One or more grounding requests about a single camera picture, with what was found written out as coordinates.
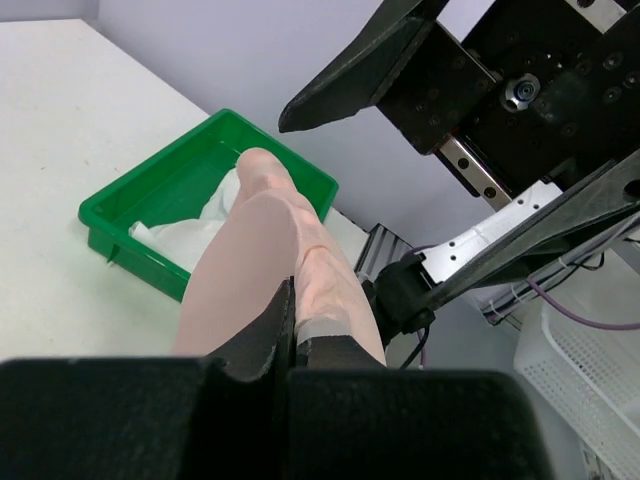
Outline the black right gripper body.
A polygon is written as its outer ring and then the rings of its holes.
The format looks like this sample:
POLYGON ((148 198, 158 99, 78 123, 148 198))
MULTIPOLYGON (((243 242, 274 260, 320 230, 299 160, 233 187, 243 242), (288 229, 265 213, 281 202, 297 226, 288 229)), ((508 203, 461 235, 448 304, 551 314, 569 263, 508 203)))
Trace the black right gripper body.
POLYGON ((435 25, 377 106, 476 197, 567 189, 639 147, 639 5, 497 1, 463 40, 435 25))

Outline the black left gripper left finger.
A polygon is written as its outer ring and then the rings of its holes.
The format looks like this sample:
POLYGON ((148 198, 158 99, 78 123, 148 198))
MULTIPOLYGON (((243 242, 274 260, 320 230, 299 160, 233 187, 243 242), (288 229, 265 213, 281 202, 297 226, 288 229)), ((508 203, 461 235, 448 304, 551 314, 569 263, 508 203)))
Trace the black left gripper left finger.
POLYGON ((286 278, 253 321, 202 360, 208 383, 285 383, 292 365, 294 278, 286 278))

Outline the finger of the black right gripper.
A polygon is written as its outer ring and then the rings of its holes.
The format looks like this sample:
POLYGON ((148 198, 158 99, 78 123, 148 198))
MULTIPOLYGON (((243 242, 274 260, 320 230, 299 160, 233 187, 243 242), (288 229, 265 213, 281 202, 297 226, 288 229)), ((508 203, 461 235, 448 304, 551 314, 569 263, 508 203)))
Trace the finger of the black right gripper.
POLYGON ((564 193, 553 185, 534 184, 494 214, 509 222, 499 239, 450 273, 455 256, 438 266, 433 248, 423 269, 435 283, 423 296, 435 311, 476 287, 527 277, 560 255, 570 262, 591 248, 613 227, 639 211, 639 197, 628 192, 639 179, 639 153, 608 163, 564 193))
POLYGON ((416 54, 447 5, 382 2, 362 30, 281 112, 281 133, 307 131, 377 105, 416 54))

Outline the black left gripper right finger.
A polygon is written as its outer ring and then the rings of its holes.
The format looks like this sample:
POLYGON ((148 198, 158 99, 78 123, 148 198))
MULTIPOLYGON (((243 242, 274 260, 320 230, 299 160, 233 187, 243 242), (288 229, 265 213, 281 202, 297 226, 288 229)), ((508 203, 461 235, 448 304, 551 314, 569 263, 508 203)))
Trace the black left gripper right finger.
POLYGON ((311 370, 385 367, 356 341, 347 326, 333 319, 310 319, 297 329, 295 364, 311 370))

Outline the pink beige bra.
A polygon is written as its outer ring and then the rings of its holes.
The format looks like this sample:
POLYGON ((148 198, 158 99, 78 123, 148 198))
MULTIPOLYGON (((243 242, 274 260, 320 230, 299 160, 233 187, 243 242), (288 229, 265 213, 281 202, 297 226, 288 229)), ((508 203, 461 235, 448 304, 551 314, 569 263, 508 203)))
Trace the pink beige bra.
POLYGON ((298 343, 346 337, 384 364, 378 327, 352 265, 286 168, 261 148, 243 152, 236 168, 240 190, 191 274, 174 354, 213 352, 292 279, 298 343))

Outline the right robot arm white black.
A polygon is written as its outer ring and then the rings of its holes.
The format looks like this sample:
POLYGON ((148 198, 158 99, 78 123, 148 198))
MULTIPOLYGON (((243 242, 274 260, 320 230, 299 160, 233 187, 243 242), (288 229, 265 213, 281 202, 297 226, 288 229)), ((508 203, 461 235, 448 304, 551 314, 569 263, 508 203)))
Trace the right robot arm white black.
POLYGON ((493 209, 364 285, 381 337, 465 292, 603 248, 639 210, 639 5, 496 1, 463 40, 441 1, 385 1, 282 111, 305 131, 374 107, 493 209))

